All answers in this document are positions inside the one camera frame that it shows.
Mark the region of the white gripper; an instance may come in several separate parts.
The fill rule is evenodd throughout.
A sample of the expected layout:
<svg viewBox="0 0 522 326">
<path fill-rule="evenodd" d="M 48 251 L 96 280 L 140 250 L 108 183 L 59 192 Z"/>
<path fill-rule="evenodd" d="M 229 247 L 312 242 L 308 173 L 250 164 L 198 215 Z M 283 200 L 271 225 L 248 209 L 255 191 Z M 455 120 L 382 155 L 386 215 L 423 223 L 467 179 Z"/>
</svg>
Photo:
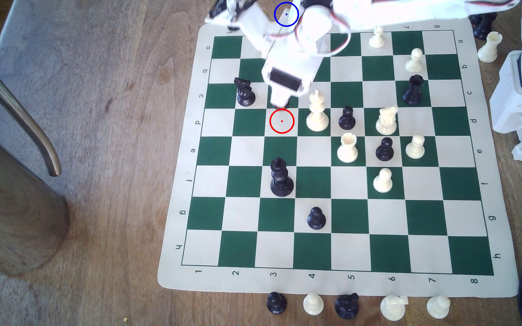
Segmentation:
<svg viewBox="0 0 522 326">
<path fill-rule="evenodd" d="M 308 93 L 322 59 L 302 52 L 293 37 L 273 41 L 262 68 L 263 80 L 272 89 L 272 106 L 289 108 L 291 96 Z"/>
</svg>

